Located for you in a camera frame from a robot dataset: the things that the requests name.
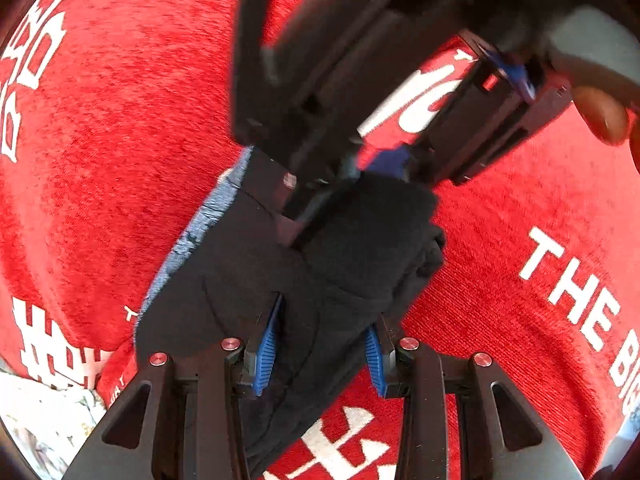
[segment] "human hand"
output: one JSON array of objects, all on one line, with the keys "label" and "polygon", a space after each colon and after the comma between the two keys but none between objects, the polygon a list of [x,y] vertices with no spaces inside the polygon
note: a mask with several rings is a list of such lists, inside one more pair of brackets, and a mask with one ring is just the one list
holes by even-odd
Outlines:
[{"label": "human hand", "polygon": [[629,140],[631,156],[640,173],[640,118],[596,88],[574,88],[572,97],[584,122],[598,139],[610,146]]}]

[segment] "black cloth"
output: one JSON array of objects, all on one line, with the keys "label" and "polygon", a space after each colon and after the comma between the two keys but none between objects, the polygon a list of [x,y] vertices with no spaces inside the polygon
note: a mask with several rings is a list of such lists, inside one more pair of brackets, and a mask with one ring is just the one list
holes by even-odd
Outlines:
[{"label": "black cloth", "polygon": [[284,170],[255,150],[236,199],[167,281],[136,335],[138,361],[246,336],[273,291],[286,300],[271,381],[241,401],[252,478],[322,415],[365,364],[364,332],[400,320],[442,264],[421,186],[363,173],[297,250],[277,241],[273,190]]}]

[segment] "red towel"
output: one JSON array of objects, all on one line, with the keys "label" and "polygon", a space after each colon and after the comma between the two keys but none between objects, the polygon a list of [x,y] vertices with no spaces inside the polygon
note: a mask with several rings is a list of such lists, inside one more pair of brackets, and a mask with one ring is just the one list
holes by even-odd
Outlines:
[{"label": "red towel", "polygon": [[[239,152],[236,1],[39,0],[0,59],[0,355],[22,375],[109,404],[135,373],[146,290]],[[267,41],[299,1],[273,0]],[[415,73],[370,123],[363,163],[410,141],[471,62],[452,45]],[[571,109],[481,178],[437,191],[447,263],[407,332],[491,353],[589,475],[640,395],[628,150],[600,145]],[[265,476],[391,478],[400,409],[362,374]]]}]

